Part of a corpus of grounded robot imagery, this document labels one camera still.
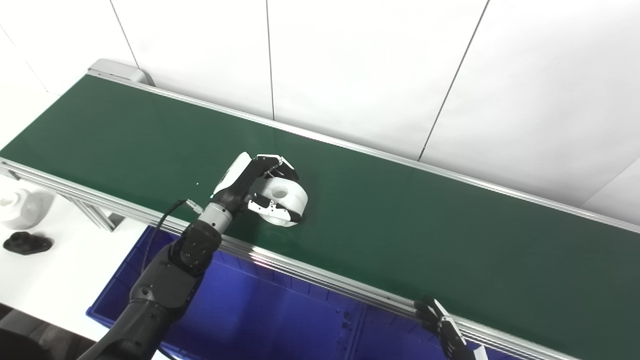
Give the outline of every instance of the metal leg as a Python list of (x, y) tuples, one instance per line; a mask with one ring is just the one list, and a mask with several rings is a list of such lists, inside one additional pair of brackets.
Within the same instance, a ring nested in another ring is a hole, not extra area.
[(116, 225), (111, 221), (109, 217), (107, 217), (107, 215), (102, 212), (102, 210), (100, 210), (100, 208), (97, 208), (91, 204), (84, 205), (86, 205), (87, 209), (89, 209), (89, 211), (91, 211), (95, 215), (95, 218), (98, 219), (100, 223), (102, 223), (103, 227), (107, 231), (113, 232), (116, 229)]
[(86, 215), (86, 217), (88, 217), (89, 220), (91, 220), (97, 227), (100, 227), (101, 229), (109, 232), (115, 230), (116, 225), (99, 208), (96, 208), (91, 204), (87, 204), (72, 197), (68, 197), (65, 195), (62, 196), (70, 202), (73, 202), (74, 205), (76, 205), (77, 208), (80, 209), (80, 211), (82, 211)]

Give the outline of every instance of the robotic hand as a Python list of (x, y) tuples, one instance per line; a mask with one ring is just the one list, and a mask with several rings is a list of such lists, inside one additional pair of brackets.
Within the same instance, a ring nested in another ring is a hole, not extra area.
[(296, 171), (281, 156), (251, 158), (246, 152), (240, 154), (198, 219), (158, 252), (132, 287), (125, 310), (79, 360), (151, 359), (169, 326), (189, 306), (222, 242), (222, 233), (242, 210), (300, 221), (300, 214), (262, 195), (250, 194), (252, 184), (260, 177), (298, 180)]
[(422, 322), (422, 327), (440, 339), (440, 346), (449, 360), (488, 360), (484, 346), (475, 350), (467, 347), (453, 317), (440, 303), (433, 298), (423, 298), (413, 303), (415, 314)]

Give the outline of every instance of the white object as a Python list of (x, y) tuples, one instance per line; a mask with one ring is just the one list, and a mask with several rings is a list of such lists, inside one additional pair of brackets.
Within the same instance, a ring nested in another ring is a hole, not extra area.
[[(302, 216), (302, 213), (307, 207), (308, 196), (302, 186), (295, 181), (282, 179), (281, 177), (268, 179), (261, 194), (273, 200), (276, 204), (281, 204), (288, 210), (297, 212), (300, 216)], [(260, 216), (273, 225), (289, 227), (297, 224), (296, 222), (286, 221), (264, 214), (260, 214)]]
[(0, 197), (0, 223), (12, 230), (24, 230), (38, 222), (42, 202), (28, 190), (6, 192)]

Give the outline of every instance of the black cable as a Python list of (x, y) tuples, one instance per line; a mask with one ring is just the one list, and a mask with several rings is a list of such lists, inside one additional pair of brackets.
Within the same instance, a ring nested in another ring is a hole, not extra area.
[(173, 213), (173, 210), (176, 210), (178, 207), (180, 207), (180, 205), (184, 204), (185, 202), (187, 202), (186, 199), (176, 201), (173, 205), (171, 205), (170, 208), (166, 210), (166, 212), (160, 218), (160, 221), (158, 221), (158, 224), (156, 225), (156, 228), (154, 229), (154, 232), (153, 234), (151, 234), (151, 238), (149, 238), (149, 242), (147, 243), (147, 249), (145, 250), (145, 255), (142, 257), (142, 269), (140, 270), (140, 274), (142, 274), (142, 272), (145, 271), (145, 268), (146, 268), (145, 264), (147, 263), (149, 250), (151, 249), (151, 244), (154, 242), (154, 239), (156, 238), (158, 229), (162, 227), (162, 224), (164, 223), (164, 220), (166, 219), (166, 217), (169, 216), (171, 213)]

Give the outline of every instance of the blue bin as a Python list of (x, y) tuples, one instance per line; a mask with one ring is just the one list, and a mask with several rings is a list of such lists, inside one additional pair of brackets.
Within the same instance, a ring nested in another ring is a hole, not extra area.
[[(148, 227), (87, 315), (111, 327), (129, 302)], [(147, 262), (176, 238), (158, 231)], [(162, 346), (190, 360), (445, 360), (418, 322), (217, 251)], [(490, 360), (513, 357), (488, 349)]]

